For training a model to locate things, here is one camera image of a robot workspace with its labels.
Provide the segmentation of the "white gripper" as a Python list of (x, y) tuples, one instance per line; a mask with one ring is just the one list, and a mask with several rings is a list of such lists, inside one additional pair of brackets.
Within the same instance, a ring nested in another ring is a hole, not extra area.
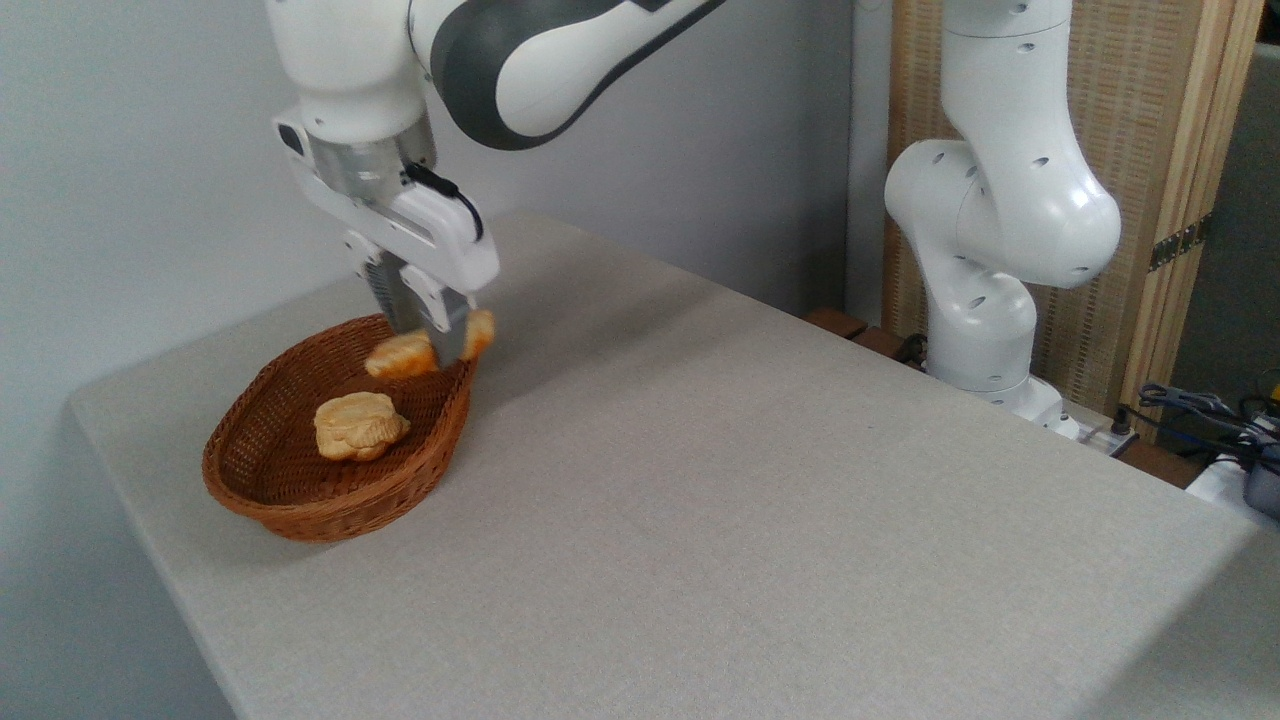
[(317, 172), (297, 111), (271, 119), (303, 195), (348, 229), (347, 258), (396, 334), (425, 333), (438, 366), (466, 345), (468, 297), (499, 273), (494, 240), (460, 199), (408, 182), (385, 202), (369, 204), (330, 188)]

